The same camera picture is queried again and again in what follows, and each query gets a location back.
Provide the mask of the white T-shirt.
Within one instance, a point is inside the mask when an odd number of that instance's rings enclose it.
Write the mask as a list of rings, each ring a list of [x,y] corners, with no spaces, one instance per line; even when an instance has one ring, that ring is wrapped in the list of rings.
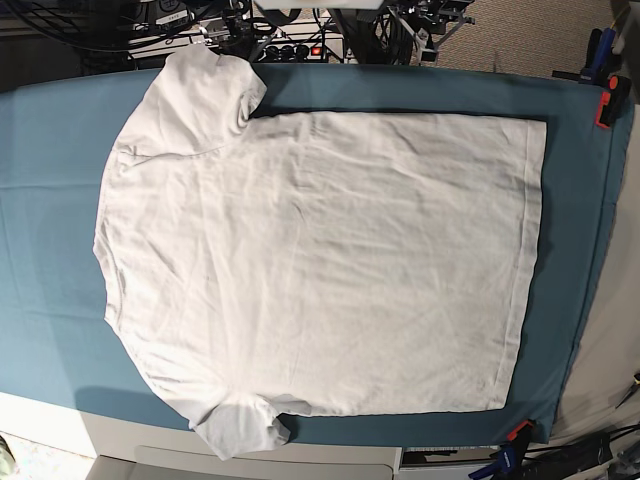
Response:
[[[504,407],[537,259],[546,125],[299,112],[203,46],[170,55],[108,156],[104,318],[221,459],[281,414]]]

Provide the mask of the black power strip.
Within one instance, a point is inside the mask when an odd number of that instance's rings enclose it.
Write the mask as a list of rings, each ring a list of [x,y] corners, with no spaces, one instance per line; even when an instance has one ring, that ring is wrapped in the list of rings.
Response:
[[[269,45],[250,58],[253,63],[327,63],[328,56],[321,45]]]

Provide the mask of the orange black clamp bottom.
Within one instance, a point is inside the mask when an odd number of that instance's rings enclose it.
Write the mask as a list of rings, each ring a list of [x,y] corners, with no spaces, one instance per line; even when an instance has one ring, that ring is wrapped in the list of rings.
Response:
[[[522,421],[507,435],[507,440],[509,442],[514,441],[520,433],[533,429],[535,425],[536,422],[531,419]]]

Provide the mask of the orange black clamp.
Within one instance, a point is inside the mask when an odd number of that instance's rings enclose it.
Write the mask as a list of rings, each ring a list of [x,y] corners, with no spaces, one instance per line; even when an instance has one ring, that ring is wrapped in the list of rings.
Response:
[[[533,429],[535,425],[536,422],[531,419],[522,421],[507,435],[507,440],[509,442],[514,441],[520,433]]]
[[[627,77],[612,75],[601,94],[595,117],[595,125],[610,128],[621,115],[631,90],[631,80]]]

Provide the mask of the teal table cloth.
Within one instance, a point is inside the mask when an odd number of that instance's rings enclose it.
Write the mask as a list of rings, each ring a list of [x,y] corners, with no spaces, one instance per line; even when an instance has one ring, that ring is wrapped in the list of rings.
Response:
[[[621,213],[634,109],[598,127],[597,87],[522,76],[375,65],[259,64],[259,116],[296,111],[439,112],[542,120],[543,215],[523,342],[504,408],[485,413],[286,416],[296,442],[490,445],[525,419],[551,432]],[[106,158],[152,70],[20,88],[1,97],[1,389],[32,400],[186,430],[104,321],[92,251]]]

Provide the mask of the white cabinet under table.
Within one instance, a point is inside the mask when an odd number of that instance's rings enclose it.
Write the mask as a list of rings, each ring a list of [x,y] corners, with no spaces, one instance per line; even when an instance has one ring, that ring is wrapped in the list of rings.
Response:
[[[234,479],[392,479],[401,450],[394,447],[290,443],[272,451],[220,459],[195,433],[82,413],[97,454],[193,474]]]

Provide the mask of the blue black clamp bottom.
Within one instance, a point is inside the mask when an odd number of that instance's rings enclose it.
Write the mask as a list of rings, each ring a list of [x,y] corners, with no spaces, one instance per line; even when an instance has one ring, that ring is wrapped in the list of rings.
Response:
[[[468,478],[471,480],[506,479],[520,468],[524,454],[523,448],[505,445],[493,456],[490,464],[469,473]]]

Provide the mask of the blue black clamp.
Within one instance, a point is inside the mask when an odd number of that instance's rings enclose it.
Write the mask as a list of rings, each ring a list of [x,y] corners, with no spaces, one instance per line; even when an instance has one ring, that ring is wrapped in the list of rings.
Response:
[[[593,29],[591,31],[584,66],[579,72],[553,70],[553,78],[573,81],[581,84],[606,87],[612,73],[612,49],[616,32],[612,28]]]
[[[469,473],[468,478],[471,480],[506,479],[520,468],[524,454],[523,448],[505,445],[493,456],[490,464]]]

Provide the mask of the orange black clamp top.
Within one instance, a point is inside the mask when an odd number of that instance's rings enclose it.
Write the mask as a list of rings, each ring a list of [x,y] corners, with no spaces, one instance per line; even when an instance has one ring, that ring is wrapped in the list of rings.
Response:
[[[627,77],[612,75],[601,94],[595,117],[595,125],[610,128],[621,115],[631,90],[631,80]]]

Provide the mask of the blue black clamp top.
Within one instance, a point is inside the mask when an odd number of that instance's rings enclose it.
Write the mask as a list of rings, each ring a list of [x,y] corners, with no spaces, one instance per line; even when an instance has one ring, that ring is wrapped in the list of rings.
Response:
[[[612,28],[593,29],[591,31],[584,66],[579,72],[553,70],[553,78],[573,81],[581,84],[606,87],[612,73],[612,49],[616,32]]]

